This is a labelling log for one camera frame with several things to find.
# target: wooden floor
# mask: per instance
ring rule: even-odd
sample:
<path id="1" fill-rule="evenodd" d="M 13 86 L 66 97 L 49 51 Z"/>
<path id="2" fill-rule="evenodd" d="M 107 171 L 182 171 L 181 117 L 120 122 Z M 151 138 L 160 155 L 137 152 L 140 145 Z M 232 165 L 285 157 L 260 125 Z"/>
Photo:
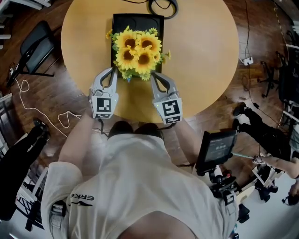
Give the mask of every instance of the wooden floor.
<path id="1" fill-rule="evenodd" d="M 239 40 L 240 40 L 240 58 L 245 58 L 245 47 L 247 42 L 247 18 L 245 11 L 244 0 L 224 0 L 229 10 L 231 11 L 237 25 Z M 7 92 L 5 88 L 5 81 L 9 66 L 11 63 L 17 63 L 20 59 L 20 44 L 31 29 L 41 20 L 46 20 L 50 27 L 54 30 L 62 26 L 64 16 L 71 4 L 71 0 L 56 0 L 50 8 L 45 8 L 41 11 L 30 8 L 18 8 L 19 13 L 13 22 L 12 38 L 5 41 L 4 49 L 0 50 L 0 89 Z M 249 51 L 254 58 L 254 64 L 250 66 L 251 77 L 251 96 L 252 100 L 260 105 L 260 108 L 274 120 L 279 121 L 282 113 L 282 104 L 278 99 L 278 93 L 271 91 L 267 99 L 262 99 L 261 94 L 265 92 L 266 84 L 258 84 L 257 78 L 263 79 L 265 73 L 260 64 L 260 61 L 265 61 L 269 66 L 277 66 L 275 51 L 284 52 L 284 41 L 280 33 L 280 28 L 276 15 L 274 13 L 274 4 L 271 0 L 247 0 L 250 35 L 249 35 Z M 290 29 L 290 20 L 279 9 L 278 16 L 285 33 Z M 57 31 L 57 39 L 60 39 L 60 31 Z M 66 111 L 82 114 L 84 109 L 88 106 L 86 97 L 73 83 L 67 69 L 63 63 L 61 51 L 58 50 L 51 56 L 41 67 L 39 72 L 44 72 L 52 62 L 56 59 L 58 61 L 48 71 L 48 73 L 55 73 L 55 77 L 37 77 L 37 76 L 19 76 L 18 81 L 28 80 L 30 90 L 22 93 L 24 104 L 26 107 L 35 107 L 43 111 L 52 122 L 61 129 L 65 134 L 69 134 L 71 129 L 78 121 L 71 117 L 71 124 L 69 128 L 63 128 L 57 119 L 57 116 Z M 198 132 L 200 136 L 205 130 L 215 130 L 219 128 L 231 127 L 233 116 L 231 112 L 238 102 L 245 101 L 250 107 L 252 103 L 249 98 L 249 93 L 244 91 L 242 85 L 247 84 L 249 70 L 241 62 L 237 67 L 234 78 L 227 90 L 219 99 L 208 107 L 203 112 L 198 113 L 192 118 L 187 119 L 189 124 Z M 19 98 L 19 89 L 16 84 L 11 88 L 13 93 L 13 101 L 16 112 L 23 125 L 25 131 L 30 131 L 32 128 L 32 118 L 39 117 L 47 122 L 47 119 L 35 110 L 25 110 Z M 255 111 L 262 116 L 265 123 L 276 126 L 276 123 L 265 116 L 261 111 Z M 110 121 L 105 122 L 105 130 L 109 131 L 111 125 L 119 118 L 114 117 Z M 62 117 L 63 122 L 66 123 L 66 117 Z M 245 122 L 246 118 L 240 118 L 241 122 Z M 54 127 L 50 126 L 51 139 L 40 155 L 40 163 L 48 165 L 51 162 L 57 161 L 59 150 L 65 141 L 65 137 L 61 135 Z M 177 139 L 173 130 L 167 130 L 165 133 L 165 143 L 169 154 L 175 163 L 185 162 L 185 158 L 179 148 Z M 99 140 L 101 146 L 96 146 L 97 150 L 101 149 L 105 138 Z M 258 144 L 248 135 L 241 133 L 238 135 L 237 144 L 234 152 L 256 155 L 258 154 Z M 252 163 L 249 160 L 239 157 L 231 158 L 225 167 L 231 169 L 233 174 L 237 177 L 239 184 L 244 184 L 251 175 Z"/>

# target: flower bouquet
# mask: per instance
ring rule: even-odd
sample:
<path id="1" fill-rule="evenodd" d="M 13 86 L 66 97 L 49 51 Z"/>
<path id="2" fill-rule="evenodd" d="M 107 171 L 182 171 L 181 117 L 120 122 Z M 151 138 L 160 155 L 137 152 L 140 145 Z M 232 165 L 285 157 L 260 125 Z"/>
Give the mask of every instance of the flower bouquet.
<path id="1" fill-rule="evenodd" d="M 156 69 L 156 65 L 166 63 L 166 56 L 171 58 L 170 51 L 167 54 L 161 52 L 162 45 L 157 34 L 155 28 L 133 31 L 129 26 L 123 32 L 112 34 L 110 30 L 106 34 L 107 39 L 112 39 L 116 54 L 113 63 L 128 82 L 133 76 L 149 80 L 150 72 Z"/>

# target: person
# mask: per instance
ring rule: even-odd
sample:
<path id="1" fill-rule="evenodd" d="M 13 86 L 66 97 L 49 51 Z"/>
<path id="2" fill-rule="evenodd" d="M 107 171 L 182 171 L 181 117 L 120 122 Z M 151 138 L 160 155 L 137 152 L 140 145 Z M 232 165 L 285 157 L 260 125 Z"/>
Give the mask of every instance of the person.
<path id="1" fill-rule="evenodd" d="M 50 138 L 48 127 L 34 119 L 27 137 L 13 145 L 0 160 L 0 219 L 8 221 L 16 209 L 15 199 L 30 165 L 38 158 Z"/>
<path id="2" fill-rule="evenodd" d="M 255 163 L 267 163 L 286 172 L 290 178 L 296 179 L 296 183 L 291 186 L 288 197 L 283 200 L 284 203 L 288 200 L 289 205 L 296 205 L 299 202 L 298 152 L 293 150 L 289 139 L 281 130 L 263 123 L 262 118 L 248 108 L 244 102 L 241 102 L 233 111 L 235 117 L 242 114 L 249 118 L 250 125 L 240 124 L 238 119 L 234 119 L 233 128 L 237 129 L 238 132 L 249 134 L 270 154 L 268 157 L 259 157 Z"/>
<path id="3" fill-rule="evenodd" d="M 81 169 L 94 119 L 85 113 L 49 165 L 41 213 L 49 236 L 71 239 L 227 239 L 238 211 L 217 199 L 196 176 L 171 163 L 155 124 L 111 129 L 99 172 L 84 182 Z M 189 163 L 201 140 L 183 120 L 174 127 Z"/>

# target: black trousers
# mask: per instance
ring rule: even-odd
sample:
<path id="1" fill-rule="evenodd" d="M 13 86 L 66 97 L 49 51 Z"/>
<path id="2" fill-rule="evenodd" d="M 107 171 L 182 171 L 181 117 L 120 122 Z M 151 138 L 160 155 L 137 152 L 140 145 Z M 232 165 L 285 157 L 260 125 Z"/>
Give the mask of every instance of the black trousers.
<path id="1" fill-rule="evenodd" d="M 34 127 L 28 136 L 12 146 L 0 161 L 0 219 L 2 220 L 10 220 L 12 217 L 17 192 L 30 165 L 38 158 L 47 143 L 43 137 L 37 139 L 42 133 L 40 127 Z"/>
<path id="2" fill-rule="evenodd" d="M 119 121 L 113 125 L 112 129 L 110 130 L 108 139 L 118 134 L 145 134 L 163 139 L 163 133 L 159 130 L 157 125 L 152 123 L 145 124 L 136 129 L 134 132 L 132 126 L 128 122 Z"/>
<path id="3" fill-rule="evenodd" d="M 250 125 L 241 124 L 239 131 L 249 134 L 272 156 L 289 161 L 291 147 L 287 136 L 281 130 L 263 123 L 262 118 L 253 110 L 245 109 L 245 115 L 249 118 Z"/>

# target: round wooden table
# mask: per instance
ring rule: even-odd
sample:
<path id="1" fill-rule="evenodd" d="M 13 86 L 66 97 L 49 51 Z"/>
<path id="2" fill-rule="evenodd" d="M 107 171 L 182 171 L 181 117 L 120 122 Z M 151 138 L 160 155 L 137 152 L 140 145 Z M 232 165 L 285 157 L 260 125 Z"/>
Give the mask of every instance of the round wooden table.
<path id="1" fill-rule="evenodd" d="M 159 0 L 166 7 L 167 2 Z M 174 79 L 183 99 L 184 117 L 191 117 L 215 102 L 228 87 L 237 67 L 239 38 L 235 21 L 222 0 L 178 0 L 179 13 L 164 23 L 164 52 L 171 60 L 162 73 Z M 162 10 L 169 15 L 171 8 Z M 88 95 L 95 77 L 110 67 L 113 14 L 148 14 L 147 4 L 121 0 L 74 0 L 63 23 L 64 62 L 78 88 Z M 162 122 L 152 105 L 150 81 L 118 79 L 115 115 L 141 122 Z"/>

